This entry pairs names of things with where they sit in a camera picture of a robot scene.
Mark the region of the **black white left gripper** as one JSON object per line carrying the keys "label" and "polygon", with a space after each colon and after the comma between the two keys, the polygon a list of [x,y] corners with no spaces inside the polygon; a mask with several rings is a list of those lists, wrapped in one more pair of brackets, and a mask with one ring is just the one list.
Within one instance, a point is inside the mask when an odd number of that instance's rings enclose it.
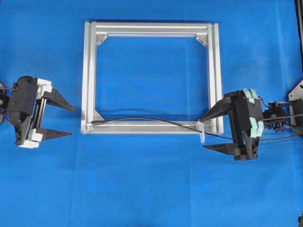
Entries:
{"label": "black white left gripper", "polygon": [[70,132],[30,128],[35,101],[41,100],[42,97],[46,99],[48,105],[76,112],[76,109],[55,88],[52,88],[50,81],[23,76],[13,84],[13,89],[7,113],[9,122],[15,130],[15,145],[22,148],[38,148],[41,141],[72,135]]}

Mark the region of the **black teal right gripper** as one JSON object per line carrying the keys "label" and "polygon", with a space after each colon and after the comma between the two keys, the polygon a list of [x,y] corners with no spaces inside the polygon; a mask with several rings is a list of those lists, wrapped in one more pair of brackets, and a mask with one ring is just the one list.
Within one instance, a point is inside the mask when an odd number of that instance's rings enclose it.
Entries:
{"label": "black teal right gripper", "polygon": [[224,98],[208,110],[199,121],[205,122],[227,114],[234,143],[204,145],[203,147],[232,155],[236,161],[257,159],[264,123],[261,121],[263,113],[256,91],[245,88],[224,94]]}

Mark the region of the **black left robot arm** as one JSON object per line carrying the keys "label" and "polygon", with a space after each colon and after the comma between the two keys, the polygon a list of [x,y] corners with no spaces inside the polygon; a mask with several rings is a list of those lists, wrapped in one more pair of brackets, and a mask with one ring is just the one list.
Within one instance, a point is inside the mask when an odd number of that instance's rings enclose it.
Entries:
{"label": "black left robot arm", "polygon": [[38,148],[42,141],[72,135],[42,128],[46,105],[76,111],[52,82],[45,79],[23,76],[12,87],[0,86],[0,122],[8,117],[7,121],[14,127],[16,146]]}

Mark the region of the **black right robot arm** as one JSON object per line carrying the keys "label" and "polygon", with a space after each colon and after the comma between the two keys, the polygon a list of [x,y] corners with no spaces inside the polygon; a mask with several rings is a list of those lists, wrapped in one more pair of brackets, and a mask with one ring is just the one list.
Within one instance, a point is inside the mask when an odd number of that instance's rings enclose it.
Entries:
{"label": "black right robot arm", "polygon": [[303,100],[273,102],[265,111],[263,99],[253,89],[224,94],[199,120],[208,121],[227,115],[232,132],[232,143],[205,145],[204,148],[234,156],[236,161],[258,158],[258,145],[264,129],[275,132],[291,129],[303,136]]}

